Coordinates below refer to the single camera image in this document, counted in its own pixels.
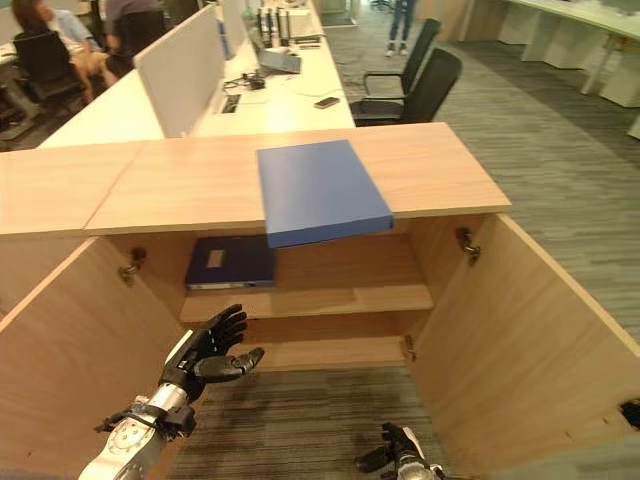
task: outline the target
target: robotic hand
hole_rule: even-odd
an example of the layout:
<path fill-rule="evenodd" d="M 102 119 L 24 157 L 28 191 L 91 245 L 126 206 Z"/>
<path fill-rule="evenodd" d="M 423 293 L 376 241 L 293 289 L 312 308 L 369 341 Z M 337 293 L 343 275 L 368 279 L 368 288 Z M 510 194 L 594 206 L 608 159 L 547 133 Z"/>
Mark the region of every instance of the robotic hand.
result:
<path fill-rule="evenodd" d="M 393 423 L 382 425 L 382 447 L 356 458 L 356 467 L 363 473 L 371 473 L 390 463 L 393 471 L 383 473 L 380 478 L 389 480 L 435 480 L 445 479 L 442 467 L 429 465 L 420 444 L 409 427 L 399 428 Z"/>
<path fill-rule="evenodd" d="M 104 449 L 80 474 L 80 480 L 143 479 L 166 444 L 188 437 L 196 426 L 195 402 L 209 383 L 229 382 L 249 373 L 264 356 L 256 348 L 234 357 L 229 349 L 241 343 L 247 314 L 233 305 L 215 315 L 197 332 L 189 330 L 173 348 L 149 399 L 136 397 L 122 412 L 105 419 L 97 432 L 111 432 Z"/>

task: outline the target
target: metal hinge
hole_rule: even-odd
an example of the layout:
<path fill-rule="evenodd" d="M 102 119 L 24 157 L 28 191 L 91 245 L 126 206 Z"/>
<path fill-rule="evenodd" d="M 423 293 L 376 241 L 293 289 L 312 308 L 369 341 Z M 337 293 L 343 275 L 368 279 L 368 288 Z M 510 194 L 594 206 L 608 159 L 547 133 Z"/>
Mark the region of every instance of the metal hinge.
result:
<path fill-rule="evenodd" d="M 411 335 L 405 335 L 402 340 L 404 342 L 405 353 L 412 362 L 415 362 L 418 357 L 416 356 L 415 350 L 413 350 L 413 338 L 411 338 Z"/>
<path fill-rule="evenodd" d="M 620 405 L 620 413 L 629 425 L 640 430 L 640 398 L 629 400 Z"/>
<path fill-rule="evenodd" d="M 147 259 L 147 251 L 142 247 L 131 249 L 131 263 L 118 268 L 118 275 L 127 286 L 132 287 L 135 283 L 136 273 L 142 268 Z"/>
<path fill-rule="evenodd" d="M 473 267 L 478 261 L 478 258 L 480 258 L 482 249 L 473 245 L 471 242 L 471 230 L 466 227 L 458 228 L 456 230 L 456 238 L 458 239 L 458 245 L 460 245 L 462 252 L 469 256 L 469 266 Z"/>

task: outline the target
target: person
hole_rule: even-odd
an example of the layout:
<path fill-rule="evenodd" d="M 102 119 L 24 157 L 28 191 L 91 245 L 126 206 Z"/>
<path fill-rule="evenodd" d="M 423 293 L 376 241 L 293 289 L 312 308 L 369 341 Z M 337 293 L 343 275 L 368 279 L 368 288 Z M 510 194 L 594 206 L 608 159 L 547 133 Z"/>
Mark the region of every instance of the person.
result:
<path fill-rule="evenodd" d="M 400 43 L 400 55 L 407 54 L 407 38 L 409 38 L 409 30 L 413 23 L 413 11 L 415 10 L 417 0 L 396 0 L 396 6 L 393 11 L 393 22 L 391 23 L 391 32 L 389 33 L 389 46 L 387 47 L 386 56 L 392 56 L 396 51 L 396 36 L 400 19 L 404 14 L 404 27 L 402 29 L 402 42 Z"/>
<path fill-rule="evenodd" d="M 85 86 L 85 103 L 90 103 L 94 91 L 89 77 L 101 74 L 107 55 L 101 51 L 89 30 L 73 13 L 52 9 L 44 0 L 13 0 L 11 8 L 25 35 L 35 36 L 48 30 L 58 32 L 69 51 L 78 78 Z"/>
<path fill-rule="evenodd" d="M 116 28 L 118 20 L 128 13 L 147 12 L 158 7 L 156 0 L 107 0 L 104 30 L 111 54 L 104 63 L 102 76 L 110 87 L 133 70 L 131 59 L 122 54 L 122 42 Z"/>

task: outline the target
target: white partition panel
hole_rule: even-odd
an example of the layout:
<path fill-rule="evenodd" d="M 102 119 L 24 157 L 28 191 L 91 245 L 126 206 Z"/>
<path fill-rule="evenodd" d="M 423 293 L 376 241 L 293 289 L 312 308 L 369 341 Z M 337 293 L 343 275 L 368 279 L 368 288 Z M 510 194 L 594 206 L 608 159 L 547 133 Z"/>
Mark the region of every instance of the white partition panel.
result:
<path fill-rule="evenodd" d="M 164 136 L 189 134 L 224 77 L 215 5 L 182 22 L 134 60 Z"/>

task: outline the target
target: blue binder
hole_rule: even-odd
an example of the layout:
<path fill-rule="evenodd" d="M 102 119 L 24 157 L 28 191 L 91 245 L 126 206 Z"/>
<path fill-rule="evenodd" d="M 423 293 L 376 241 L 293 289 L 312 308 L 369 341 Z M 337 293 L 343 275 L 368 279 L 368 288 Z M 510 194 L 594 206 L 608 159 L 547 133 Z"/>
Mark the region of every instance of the blue binder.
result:
<path fill-rule="evenodd" d="M 258 150 L 271 248 L 393 228 L 393 215 L 347 140 Z"/>

